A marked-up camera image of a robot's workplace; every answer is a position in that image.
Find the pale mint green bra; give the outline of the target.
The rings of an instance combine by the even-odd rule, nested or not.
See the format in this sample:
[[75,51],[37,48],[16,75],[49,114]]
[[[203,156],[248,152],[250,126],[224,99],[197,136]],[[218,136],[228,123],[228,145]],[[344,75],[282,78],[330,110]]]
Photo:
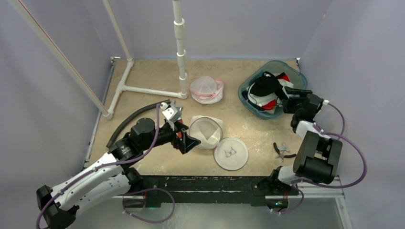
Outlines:
[[[250,103],[252,103],[253,105],[256,105],[256,106],[260,107],[259,103],[265,101],[265,99],[267,98],[267,96],[259,97],[259,96],[255,96],[255,95],[249,94],[249,93],[248,93],[248,89],[249,89],[250,86],[248,86],[248,87],[246,88],[246,91],[247,91],[247,99],[248,99],[248,101],[249,101]],[[286,96],[286,95],[285,95],[285,93],[284,93],[283,90],[282,90],[282,92],[280,93],[280,95],[277,95],[277,96],[281,99],[282,96]]]

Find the red and black bra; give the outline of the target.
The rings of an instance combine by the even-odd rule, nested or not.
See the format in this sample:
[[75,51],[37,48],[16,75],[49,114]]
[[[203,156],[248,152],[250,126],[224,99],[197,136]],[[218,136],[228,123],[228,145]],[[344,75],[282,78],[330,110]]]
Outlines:
[[[276,74],[276,78],[279,81],[279,83],[282,85],[282,87],[284,87],[284,86],[294,86],[294,84],[292,84],[290,82],[289,77],[284,72],[282,72],[280,74]],[[275,93],[272,93],[269,96],[267,96],[265,101],[260,102],[259,105],[260,105],[261,108],[263,108],[265,110],[273,110],[277,106],[281,107],[282,102],[281,102],[281,99]]]

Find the pink-trimmed mesh laundry bag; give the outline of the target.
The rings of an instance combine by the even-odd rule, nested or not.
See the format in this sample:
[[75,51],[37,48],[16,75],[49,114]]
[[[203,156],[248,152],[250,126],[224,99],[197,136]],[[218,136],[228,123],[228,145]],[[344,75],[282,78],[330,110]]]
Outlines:
[[192,98],[200,104],[214,104],[222,100],[224,82],[210,76],[203,76],[190,84]]

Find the teal plastic bin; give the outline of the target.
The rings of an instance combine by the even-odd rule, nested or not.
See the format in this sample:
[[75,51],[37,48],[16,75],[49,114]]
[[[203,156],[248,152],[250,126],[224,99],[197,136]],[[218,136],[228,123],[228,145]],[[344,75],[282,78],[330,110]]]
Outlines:
[[296,69],[296,64],[292,66],[289,65],[286,61],[280,60],[270,60],[260,67],[256,72],[254,72],[250,77],[248,77],[238,88],[238,97],[242,105],[251,113],[257,117],[268,120],[276,118],[283,114],[283,109],[280,106],[277,106],[272,111],[268,112],[264,109],[254,105],[248,100],[247,91],[248,87],[253,84],[253,82],[259,78],[263,72],[270,73],[282,73],[284,72],[289,80],[294,84],[294,88],[297,89],[306,89],[308,85],[307,78]]

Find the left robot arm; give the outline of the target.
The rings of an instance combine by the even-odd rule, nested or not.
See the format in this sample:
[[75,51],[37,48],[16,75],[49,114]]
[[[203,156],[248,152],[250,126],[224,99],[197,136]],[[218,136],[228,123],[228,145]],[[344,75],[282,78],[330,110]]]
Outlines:
[[44,219],[49,229],[65,229],[79,215],[97,202],[116,195],[137,195],[155,191],[146,188],[144,179],[132,167],[152,148],[170,143],[182,154],[199,145],[200,140],[187,134],[188,127],[180,121],[173,126],[165,121],[162,127],[150,118],[142,118],[124,137],[113,144],[90,167],[57,186],[42,186],[36,191],[40,214],[36,227]]

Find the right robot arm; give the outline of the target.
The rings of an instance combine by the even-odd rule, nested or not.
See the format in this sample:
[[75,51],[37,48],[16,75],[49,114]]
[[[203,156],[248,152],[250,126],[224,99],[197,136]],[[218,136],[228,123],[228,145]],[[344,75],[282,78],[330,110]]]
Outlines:
[[309,180],[317,184],[330,184],[336,177],[342,142],[331,138],[317,126],[315,116],[328,100],[314,95],[311,90],[284,86],[281,96],[283,112],[292,114],[290,126],[302,143],[293,165],[280,166],[273,170],[268,188],[280,194],[294,180]]

